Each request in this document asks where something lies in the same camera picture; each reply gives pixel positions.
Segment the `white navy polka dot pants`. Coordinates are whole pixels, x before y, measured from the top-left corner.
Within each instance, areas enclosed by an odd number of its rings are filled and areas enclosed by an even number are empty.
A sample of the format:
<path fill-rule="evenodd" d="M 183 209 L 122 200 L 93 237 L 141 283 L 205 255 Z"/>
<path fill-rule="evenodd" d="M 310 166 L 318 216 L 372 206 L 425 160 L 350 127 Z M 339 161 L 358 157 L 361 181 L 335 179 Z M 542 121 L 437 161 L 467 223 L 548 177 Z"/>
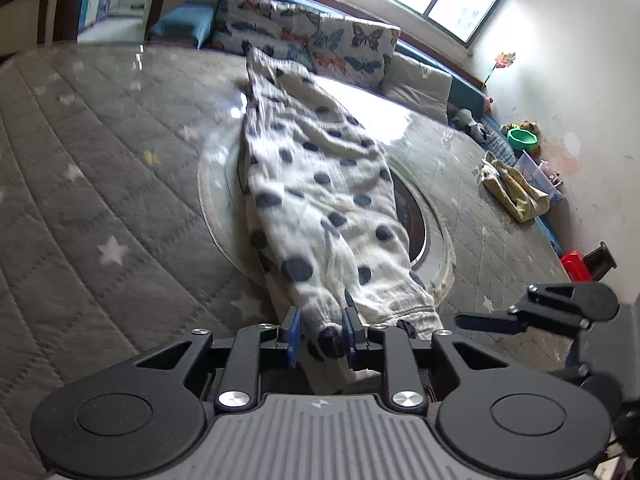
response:
<path fill-rule="evenodd" d="M 243 125 L 250 244 L 277 314 L 299 308 L 299 362 L 312 390 L 371 378 L 346 362 L 342 315 L 426 339 L 442 325 L 412 270 L 409 237 L 380 144 L 305 66 L 258 49 Z"/>

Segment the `red plastic stool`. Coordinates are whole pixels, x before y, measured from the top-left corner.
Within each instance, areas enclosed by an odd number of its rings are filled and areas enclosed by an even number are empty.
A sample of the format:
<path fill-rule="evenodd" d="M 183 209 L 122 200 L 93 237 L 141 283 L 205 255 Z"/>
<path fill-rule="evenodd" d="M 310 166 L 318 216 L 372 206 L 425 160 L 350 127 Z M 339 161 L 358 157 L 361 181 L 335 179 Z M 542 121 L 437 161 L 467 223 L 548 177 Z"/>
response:
<path fill-rule="evenodd" d="M 572 282 L 591 282 L 591 274 L 584 263 L 584 255 L 577 250 L 572 250 L 562 255 L 560 263 Z"/>

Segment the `yellow green cloth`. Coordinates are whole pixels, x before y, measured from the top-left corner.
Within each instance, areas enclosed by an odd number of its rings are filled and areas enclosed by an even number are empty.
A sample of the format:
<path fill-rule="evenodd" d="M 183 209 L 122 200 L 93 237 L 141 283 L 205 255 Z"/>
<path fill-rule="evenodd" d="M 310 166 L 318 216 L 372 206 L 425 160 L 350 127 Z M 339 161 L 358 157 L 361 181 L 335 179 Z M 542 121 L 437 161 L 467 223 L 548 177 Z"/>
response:
<path fill-rule="evenodd" d="M 486 152 L 480 165 L 480 183 L 518 223 L 546 214 L 551 200 L 547 193 L 531 186 L 514 167 Z"/>

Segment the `clear plastic storage box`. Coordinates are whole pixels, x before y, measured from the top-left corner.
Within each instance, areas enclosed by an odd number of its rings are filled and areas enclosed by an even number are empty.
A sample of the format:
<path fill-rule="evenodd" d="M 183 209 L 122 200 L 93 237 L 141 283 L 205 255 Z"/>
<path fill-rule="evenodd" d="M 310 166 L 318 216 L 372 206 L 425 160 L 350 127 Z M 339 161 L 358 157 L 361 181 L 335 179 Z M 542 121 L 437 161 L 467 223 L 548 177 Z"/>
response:
<path fill-rule="evenodd" d="M 537 164 L 526 152 L 521 154 L 515 168 L 533 188 L 546 193 L 552 204 L 559 204 L 565 200 L 564 194 L 544 172 L 542 164 Z"/>

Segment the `green plastic bowl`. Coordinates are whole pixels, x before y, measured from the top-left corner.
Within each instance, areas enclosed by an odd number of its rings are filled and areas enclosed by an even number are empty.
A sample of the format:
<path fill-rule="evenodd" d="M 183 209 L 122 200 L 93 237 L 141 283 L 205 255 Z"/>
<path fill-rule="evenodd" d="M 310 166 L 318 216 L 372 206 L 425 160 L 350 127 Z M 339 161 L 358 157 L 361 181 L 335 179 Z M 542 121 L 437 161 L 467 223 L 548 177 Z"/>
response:
<path fill-rule="evenodd" d="M 538 136 L 522 128 L 509 129 L 506 134 L 506 140 L 508 140 L 514 151 L 535 151 L 539 145 Z"/>

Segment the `grey plush toy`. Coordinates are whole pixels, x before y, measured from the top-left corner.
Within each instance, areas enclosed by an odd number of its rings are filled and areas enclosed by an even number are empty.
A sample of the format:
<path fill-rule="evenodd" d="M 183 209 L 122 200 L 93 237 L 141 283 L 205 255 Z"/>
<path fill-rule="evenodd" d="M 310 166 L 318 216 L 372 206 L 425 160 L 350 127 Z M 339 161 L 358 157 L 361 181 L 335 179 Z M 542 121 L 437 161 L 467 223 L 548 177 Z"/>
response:
<path fill-rule="evenodd" d="M 487 132 L 485 127 L 477 122 L 472 113 L 466 108 L 457 108 L 452 104 L 447 105 L 448 124 L 467 134 L 476 143 L 483 145 L 487 141 Z"/>

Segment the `grey quilted star table cover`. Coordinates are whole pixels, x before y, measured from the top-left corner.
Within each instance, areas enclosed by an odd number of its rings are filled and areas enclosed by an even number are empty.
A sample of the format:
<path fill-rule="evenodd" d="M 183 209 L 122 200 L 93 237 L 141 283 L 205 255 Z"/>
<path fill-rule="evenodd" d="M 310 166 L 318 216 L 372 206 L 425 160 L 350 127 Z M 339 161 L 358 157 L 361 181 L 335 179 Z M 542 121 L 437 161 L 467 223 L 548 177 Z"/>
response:
<path fill-rule="evenodd" d="M 463 133 L 326 78 L 317 84 L 384 145 L 454 248 L 458 311 L 514 304 L 567 279 L 536 223 L 519 224 L 480 184 L 483 150 Z M 204 327 L 217 338 L 274 322 L 238 247 L 245 58 L 114 46 L 30 50 L 1 65 L 1 479 L 42 475 L 32 411 L 51 391 Z"/>

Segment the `teal sofa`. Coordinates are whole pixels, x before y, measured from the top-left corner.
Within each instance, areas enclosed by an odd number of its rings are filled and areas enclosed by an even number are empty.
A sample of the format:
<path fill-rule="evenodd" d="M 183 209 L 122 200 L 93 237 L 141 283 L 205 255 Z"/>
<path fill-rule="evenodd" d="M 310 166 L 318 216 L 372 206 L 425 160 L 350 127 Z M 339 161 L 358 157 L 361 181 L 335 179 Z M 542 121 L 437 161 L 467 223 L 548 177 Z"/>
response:
<path fill-rule="evenodd" d="M 364 20 L 377 20 L 371 13 L 364 12 L 349 3 L 338 0 L 273 0 L 283 3 L 300 4 L 305 9 L 311 9 L 325 14 L 330 14 L 336 18 L 363 18 Z M 517 151 L 506 140 L 502 133 L 498 133 L 499 125 L 495 118 L 491 116 L 487 109 L 489 103 L 488 96 L 480 90 L 480 81 L 462 68 L 459 64 L 446 58 L 445 55 L 437 52 L 424 41 L 416 38 L 408 32 L 401 32 L 396 44 L 396 49 L 408 58 L 412 58 L 426 65 L 433 66 L 439 70 L 452 75 L 452 84 L 449 95 L 449 102 L 457 108 L 468 108 L 475 119 L 487 125 L 490 130 L 489 140 L 485 144 L 488 151 L 493 152 L 498 159 L 510 166 L 515 166 L 522 151 Z"/>

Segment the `colourful pinwheel toy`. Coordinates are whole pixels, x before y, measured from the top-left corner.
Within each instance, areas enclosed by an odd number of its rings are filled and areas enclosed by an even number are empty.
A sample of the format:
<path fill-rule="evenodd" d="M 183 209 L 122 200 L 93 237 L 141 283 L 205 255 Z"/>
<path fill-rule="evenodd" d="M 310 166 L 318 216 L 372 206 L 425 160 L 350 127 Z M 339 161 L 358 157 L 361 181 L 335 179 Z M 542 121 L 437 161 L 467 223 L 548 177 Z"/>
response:
<path fill-rule="evenodd" d="M 482 88 L 485 88 L 487 86 L 490 77 L 492 76 L 493 73 L 495 73 L 496 70 L 503 70 L 504 68 L 508 68 L 512 66 L 515 61 L 515 58 L 516 58 L 515 52 L 510 52 L 510 53 L 502 52 L 498 54 L 495 58 L 494 65 L 491 67 L 489 73 L 487 74 L 486 78 L 483 81 Z"/>

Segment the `grey plain cushion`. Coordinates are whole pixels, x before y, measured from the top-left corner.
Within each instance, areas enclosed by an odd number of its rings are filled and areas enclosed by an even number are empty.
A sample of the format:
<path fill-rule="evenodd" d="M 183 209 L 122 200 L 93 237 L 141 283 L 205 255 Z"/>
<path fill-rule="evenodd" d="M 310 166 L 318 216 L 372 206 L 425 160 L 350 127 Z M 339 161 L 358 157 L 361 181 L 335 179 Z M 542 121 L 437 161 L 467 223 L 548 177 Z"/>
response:
<path fill-rule="evenodd" d="M 381 82 L 381 93 L 414 112 L 446 124 L 452 76 L 395 52 Z"/>

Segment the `butterfly print cushion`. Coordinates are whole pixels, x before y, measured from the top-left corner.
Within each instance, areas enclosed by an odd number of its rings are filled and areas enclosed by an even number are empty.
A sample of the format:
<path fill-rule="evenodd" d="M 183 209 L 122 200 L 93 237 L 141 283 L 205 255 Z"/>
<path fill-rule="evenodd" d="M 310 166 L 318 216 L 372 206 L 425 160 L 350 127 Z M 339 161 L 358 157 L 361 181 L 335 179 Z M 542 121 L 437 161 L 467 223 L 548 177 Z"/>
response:
<path fill-rule="evenodd" d="M 212 46 L 246 55 L 258 49 L 278 60 L 369 90 L 392 62 L 400 29 L 280 0 L 218 0 Z"/>

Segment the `blue pillow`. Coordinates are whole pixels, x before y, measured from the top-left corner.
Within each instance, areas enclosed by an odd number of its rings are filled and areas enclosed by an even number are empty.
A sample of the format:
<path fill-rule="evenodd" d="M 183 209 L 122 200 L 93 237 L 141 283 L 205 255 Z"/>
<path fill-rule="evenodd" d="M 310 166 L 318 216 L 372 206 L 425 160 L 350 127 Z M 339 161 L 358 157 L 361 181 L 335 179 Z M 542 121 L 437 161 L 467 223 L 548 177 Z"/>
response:
<path fill-rule="evenodd" d="M 148 30 L 148 39 L 162 44 L 201 49 L 209 37 L 215 6 L 208 2 L 187 1 L 162 15 Z"/>

